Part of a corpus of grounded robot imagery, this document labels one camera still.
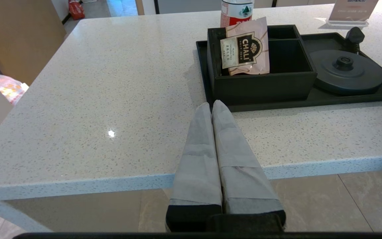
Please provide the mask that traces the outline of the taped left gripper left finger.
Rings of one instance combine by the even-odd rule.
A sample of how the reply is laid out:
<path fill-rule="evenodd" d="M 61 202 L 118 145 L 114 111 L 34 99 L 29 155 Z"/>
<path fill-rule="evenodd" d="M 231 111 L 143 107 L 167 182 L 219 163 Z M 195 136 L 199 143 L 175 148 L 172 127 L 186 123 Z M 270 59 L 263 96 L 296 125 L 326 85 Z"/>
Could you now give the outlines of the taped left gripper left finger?
<path fill-rule="evenodd" d="M 206 231 L 210 217 L 222 214 L 223 195 L 208 103 L 197 107 L 174 177 L 165 217 L 168 232 Z"/>

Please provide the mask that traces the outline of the brown wooden door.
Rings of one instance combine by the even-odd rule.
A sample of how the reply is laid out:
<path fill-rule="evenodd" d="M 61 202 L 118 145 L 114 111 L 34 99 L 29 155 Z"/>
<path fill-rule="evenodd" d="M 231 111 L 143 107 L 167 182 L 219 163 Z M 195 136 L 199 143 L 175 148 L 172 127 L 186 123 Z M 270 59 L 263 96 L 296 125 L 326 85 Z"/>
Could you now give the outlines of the brown wooden door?
<path fill-rule="evenodd" d="M 52 0 L 0 0 L 0 71 L 31 85 L 65 35 Z"/>

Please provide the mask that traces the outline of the grey kitchen base cabinet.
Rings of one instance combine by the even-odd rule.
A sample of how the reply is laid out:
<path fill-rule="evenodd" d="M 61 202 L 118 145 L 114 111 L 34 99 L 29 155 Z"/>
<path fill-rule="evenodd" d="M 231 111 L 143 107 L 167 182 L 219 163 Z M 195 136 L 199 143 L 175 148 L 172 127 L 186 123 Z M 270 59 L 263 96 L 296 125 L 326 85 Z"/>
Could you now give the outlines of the grey kitchen base cabinet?
<path fill-rule="evenodd" d="M 336 0 L 254 0 L 254 7 L 255 9 L 259 9 L 270 7 L 334 4 L 335 2 Z"/>

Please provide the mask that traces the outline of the plastic water bottle red label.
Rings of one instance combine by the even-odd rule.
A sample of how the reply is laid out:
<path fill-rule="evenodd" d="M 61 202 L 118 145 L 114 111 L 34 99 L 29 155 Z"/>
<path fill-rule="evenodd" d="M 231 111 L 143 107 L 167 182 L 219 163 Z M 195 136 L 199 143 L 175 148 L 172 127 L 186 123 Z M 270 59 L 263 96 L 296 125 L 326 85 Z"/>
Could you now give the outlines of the plastic water bottle red label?
<path fill-rule="evenodd" d="M 254 0 L 222 0 L 220 27 L 252 20 Z"/>

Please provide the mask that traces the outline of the acrylic QR code sign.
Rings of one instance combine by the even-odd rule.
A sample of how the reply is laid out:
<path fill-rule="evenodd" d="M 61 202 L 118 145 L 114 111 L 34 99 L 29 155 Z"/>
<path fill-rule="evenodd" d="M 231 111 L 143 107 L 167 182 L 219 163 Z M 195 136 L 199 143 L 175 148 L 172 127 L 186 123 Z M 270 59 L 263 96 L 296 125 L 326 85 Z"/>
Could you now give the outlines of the acrylic QR code sign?
<path fill-rule="evenodd" d="M 368 26 L 379 0 L 336 0 L 326 23 L 335 26 Z"/>

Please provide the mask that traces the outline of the round black kettle base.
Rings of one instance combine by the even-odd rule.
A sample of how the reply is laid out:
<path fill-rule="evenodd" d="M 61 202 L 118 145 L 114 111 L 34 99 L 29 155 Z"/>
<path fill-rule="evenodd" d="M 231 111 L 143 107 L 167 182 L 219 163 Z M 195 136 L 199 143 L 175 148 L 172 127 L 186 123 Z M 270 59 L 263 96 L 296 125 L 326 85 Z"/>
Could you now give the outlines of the round black kettle base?
<path fill-rule="evenodd" d="M 382 68 L 366 57 L 343 50 L 310 53 L 317 72 L 315 86 L 330 93 L 373 94 L 382 85 Z"/>

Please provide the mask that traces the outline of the white yellow plastic bag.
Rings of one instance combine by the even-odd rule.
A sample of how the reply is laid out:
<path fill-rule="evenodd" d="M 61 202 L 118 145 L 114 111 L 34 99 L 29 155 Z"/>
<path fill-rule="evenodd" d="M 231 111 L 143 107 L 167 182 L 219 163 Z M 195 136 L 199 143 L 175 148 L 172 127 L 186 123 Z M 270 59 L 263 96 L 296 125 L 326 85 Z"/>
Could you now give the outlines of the white yellow plastic bag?
<path fill-rule="evenodd" d="M 12 105 L 15 106 L 28 89 L 26 83 L 0 75 L 0 92 Z"/>

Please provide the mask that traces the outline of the black power plug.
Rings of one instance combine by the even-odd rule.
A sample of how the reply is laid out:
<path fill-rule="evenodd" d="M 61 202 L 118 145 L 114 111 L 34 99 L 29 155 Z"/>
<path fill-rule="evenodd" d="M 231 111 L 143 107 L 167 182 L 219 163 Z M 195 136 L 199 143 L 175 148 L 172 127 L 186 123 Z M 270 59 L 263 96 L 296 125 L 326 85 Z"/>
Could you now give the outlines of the black power plug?
<path fill-rule="evenodd" d="M 353 53 L 360 54 L 360 44 L 364 41 L 365 35 L 361 28 L 355 26 L 352 27 L 345 37 L 346 45 L 351 48 Z"/>

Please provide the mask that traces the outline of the black compartment organizer box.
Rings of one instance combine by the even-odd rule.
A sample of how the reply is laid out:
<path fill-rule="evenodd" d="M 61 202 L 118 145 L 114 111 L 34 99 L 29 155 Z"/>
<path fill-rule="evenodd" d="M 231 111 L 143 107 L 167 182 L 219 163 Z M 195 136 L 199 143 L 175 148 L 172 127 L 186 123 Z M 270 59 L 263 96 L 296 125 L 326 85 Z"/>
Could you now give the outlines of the black compartment organizer box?
<path fill-rule="evenodd" d="M 224 28 L 208 29 L 208 91 L 227 105 L 250 105 L 305 100 L 317 73 L 295 25 L 267 27 L 270 71 L 267 74 L 231 75 L 221 66 Z"/>

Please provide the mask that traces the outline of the black rectangular serving tray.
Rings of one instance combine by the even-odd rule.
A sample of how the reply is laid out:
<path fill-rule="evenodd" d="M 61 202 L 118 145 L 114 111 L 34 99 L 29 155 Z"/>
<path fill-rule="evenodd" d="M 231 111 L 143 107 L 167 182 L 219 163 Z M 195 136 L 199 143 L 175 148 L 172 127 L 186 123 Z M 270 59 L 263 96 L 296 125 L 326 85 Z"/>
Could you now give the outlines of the black rectangular serving tray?
<path fill-rule="evenodd" d="M 309 47 L 310 51 L 320 49 L 322 46 L 326 46 L 328 49 L 338 49 L 343 46 L 344 38 L 338 33 L 325 33 L 325 34 L 309 34 L 302 35 L 302 40 L 305 46 Z M 200 61 L 200 67 L 203 77 L 204 91 L 206 94 L 206 100 L 212 107 L 214 101 L 219 99 L 214 95 L 213 88 L 209 79 L 208 70 L 208 42 L 197 41 L 197 53 Z M 245 112 L 245 111 L 258 111 L 258 110 L 273 110 L 273 109 L 286 109 L 286 108 L 298 108 L 298 107 L 314 107 L 314 106 L 326 106 L 337 104 L 352 104 L 352 103 L 364 103 L 364 102 L 377 102 L 382 101 L 382 85 L 379 90 L 373 94 L 358 95 L 358 96 L 339 96 L 337 94 L 329 93 L 321 90 L 315 86 L 310 88 L 309 95 L 303 100 L 285 100 L 277 102 L 267 102 L 258 104 L 247 103 L 227 103 L 227 106 L 232 112 Z"/>

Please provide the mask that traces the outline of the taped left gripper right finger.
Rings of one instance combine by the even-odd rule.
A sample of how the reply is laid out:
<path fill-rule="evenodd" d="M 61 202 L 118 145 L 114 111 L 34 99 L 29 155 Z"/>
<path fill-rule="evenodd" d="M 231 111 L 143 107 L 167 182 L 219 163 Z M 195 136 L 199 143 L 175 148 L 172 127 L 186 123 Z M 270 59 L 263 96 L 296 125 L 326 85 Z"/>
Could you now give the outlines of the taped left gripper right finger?
<path fill-rule="evenodd" d="M 212 110 L 214 139 L 227 214 L 274 213 L 285 210 L 229 108 L 220 100 Z"/>

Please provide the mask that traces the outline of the pink black tea bag packet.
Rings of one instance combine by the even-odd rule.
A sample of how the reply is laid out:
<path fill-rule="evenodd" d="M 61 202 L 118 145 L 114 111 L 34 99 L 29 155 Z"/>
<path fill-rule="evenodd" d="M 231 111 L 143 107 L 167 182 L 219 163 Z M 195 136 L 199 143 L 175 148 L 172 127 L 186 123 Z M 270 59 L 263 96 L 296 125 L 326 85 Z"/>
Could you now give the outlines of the pink black tea bag packet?
<path fill-rule="evenodd" d="M 226 27 L 220 41 L 222 69 L 232 75 L 270 72 L 267 18 L 258 18 Z"/>

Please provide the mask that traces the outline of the red bag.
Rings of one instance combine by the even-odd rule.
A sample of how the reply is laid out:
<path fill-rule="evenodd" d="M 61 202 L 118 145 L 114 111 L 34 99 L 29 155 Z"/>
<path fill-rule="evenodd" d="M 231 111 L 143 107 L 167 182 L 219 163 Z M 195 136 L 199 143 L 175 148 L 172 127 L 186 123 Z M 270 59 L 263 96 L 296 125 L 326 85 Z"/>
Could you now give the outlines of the red bag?
<path fill-rule="evenodd" d="M 68 10 L 73 20 L 85 18 L 84 9 L 80 3 L 80 0 L 68 0 Z"/>

